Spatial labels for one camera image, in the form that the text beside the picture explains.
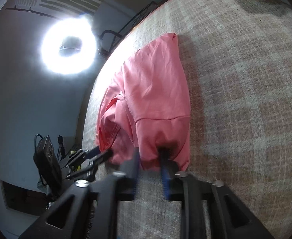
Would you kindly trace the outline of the pink t-shirt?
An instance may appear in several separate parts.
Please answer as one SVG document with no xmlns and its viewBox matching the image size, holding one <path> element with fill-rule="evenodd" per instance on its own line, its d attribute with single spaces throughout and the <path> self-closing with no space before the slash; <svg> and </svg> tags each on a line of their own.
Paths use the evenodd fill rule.
<svg viewBox="0 0 292 239">
<path fill-rule="evenodd" d="M 127 59 L 97 115 L 97 144 L 120 165 L 139 150 L 141 167 L 158 169 L 161 149 L 181 170 L 190 163 L 190 95 L 178 37 L 165 33 Z"/>
</svg>

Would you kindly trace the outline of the black metal clothes rack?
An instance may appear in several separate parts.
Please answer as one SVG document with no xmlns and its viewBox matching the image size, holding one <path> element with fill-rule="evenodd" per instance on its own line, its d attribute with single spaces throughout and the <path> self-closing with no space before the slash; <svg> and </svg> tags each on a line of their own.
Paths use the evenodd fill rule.
<svg viewBox="0 0 292 239">
<path fill-rule="evenodd" d="M 55 20 L 88 16 L 92 21 L 93 33 L 99 42 L 100 53 L 108 54 L 138 23 L 168 0 L 164 0 L 159 4 L 154 3 L 152 0 L 104 0 L 94 14 L 81 15 L 51 15 L 32 10 L 13 9 L 10 6 L 10 1 L 5 6 L 6 10 L 27 12 Z"/>
</svg>

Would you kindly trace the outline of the plaid beige bed blanket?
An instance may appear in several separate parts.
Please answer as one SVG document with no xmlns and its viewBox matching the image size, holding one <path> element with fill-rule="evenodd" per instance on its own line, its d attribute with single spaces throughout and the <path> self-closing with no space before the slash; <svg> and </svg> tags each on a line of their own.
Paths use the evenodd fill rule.
<svg viewBox="0 0 292 239">
<path fill-rule="evenodd" d="M 113 74 L 160 35 L 178 35 L 191 101 L 188 170 L 223 180 L 275 238 L 292 235 L 292 8 L 280 0 L 169 0 L 119 44 L 90 95 L 95 146 Z"/>
</svg>

